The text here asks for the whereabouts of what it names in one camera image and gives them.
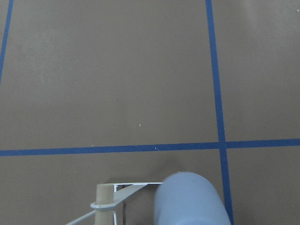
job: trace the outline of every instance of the white rod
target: white rod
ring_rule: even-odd
[[[83,220],[86,219],[87,217],[90,217],[90,216],[94,215],[95,212],[96,212],[95,210],[92,211],[92,212],[89,212],[89,213],[85,214],[84,216],[79,217],[79,218],[77,218],[76,220],[73,220],[72,222],[70,222],[70,223],[68,223],[68,224],[66,224],[66,225],[75,225],[75,224],[77,224],[77,223],[83,221]]]

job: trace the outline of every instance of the blue line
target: blue line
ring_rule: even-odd
[[[9,26],[10,26],[10,19],[11,19],[11,14],[13,12],[13,5],[14,5],[14,0],[9,0],[8,9],[7,9],[7,16],[6,16],[6,23],[5,23],[5,29],[4,29],[4,33],[3,33],[3,39],[2,39],[1,53],[0,53],[0,84],[1,84],[1,78],[2,78],[3,65],[4,65],[6,44],[8,42],[8,32],[9,32]]]
[[[279,139],[279,140],[261,140],[261,141],[241,141],[227,142],[227,148],[263,148],[263,147],[284,147],[300,146],[300,139]]]
[[[186,143],[186,144],[156,144],[156,145],[129,145],[63,149],[30,149],[30,150],[0,150],[1,156],[36,156],[36,155],[65,155],[112,152],[139,152],[139,151],[174,151],[174,150],[205,150],[218,149],[218,142]]]
[[[223,118],[223,108],[222,108],[222,98],[221,98],[221,85],[220,85],[219,68],[218,68],[217,44],[216,44],[215,26],[214,26],[211,0],[206,0],[206,14],[207,14],[207,23],[208,23],[208,31],[209,31],[209,39],[210,39],[211,69],[212,69],[214,93],[215,93],[217,133],[218,133],[218,140],[220,143],[219,150],[220,150],[224,202],[225,202],[225,208],[228,213],[230,222],[233,225],[233,207],[232,207],[229,170],[228,170],[228,161],[227,161],[227,149],[226,149],[224,118]]]

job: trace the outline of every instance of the wooden post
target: wooden post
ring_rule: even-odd
[[[112,204],[113,203],[113,184],[98,184],[96,192],[96,204]],[[95,225],[113,225],[113,211],[96,210]]]

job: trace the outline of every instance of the vertical blue line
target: vertical blue line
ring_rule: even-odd
[[[220,85],[220,77],[219,77],[216,35],[215,35],[211,0],[206,0],[206,14],[207,14],[207,23],[208,23],[209,40],[210,40],[211,69],[212,69],[214,94],[215,94],[217,134],[219,140],[224,202],[225,202],[225,208],[228,213],[230,222],[233,225],[233,207],[232,207],[231,191],[230,191],[225,128],[224,128],[224,118],[223,118],[222,98],[221,98],[221,85]]]
[[[3,64],[4,64],[4,58],[5,58],[6,44],[8,42],[10,19],[11,19],[11,14],[13,12],[13,5],[14,5],[14,0],[9,0],[5,29],[4,29],[4,33],[3,33],[3,39],[2,39],[1,53],[0,53],[0,84],[1,84],[1,78],[2,78],[2,70],[3,70]]]

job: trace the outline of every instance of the gray floor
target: gray floor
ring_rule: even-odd
[[[299,138],[298,8],[213,1],[227,141]],[[205,1],[15,0],[0,117],[0,150],[217,142]],[[299,150],[228,150],[235,224],[299,223]],[[0,157],[0,224],[65,224],[91,210],[98,183],[178,171],[223,196],[219,161],[218,150]],[[155,188],[127,200],[127,224],[153,224]]]

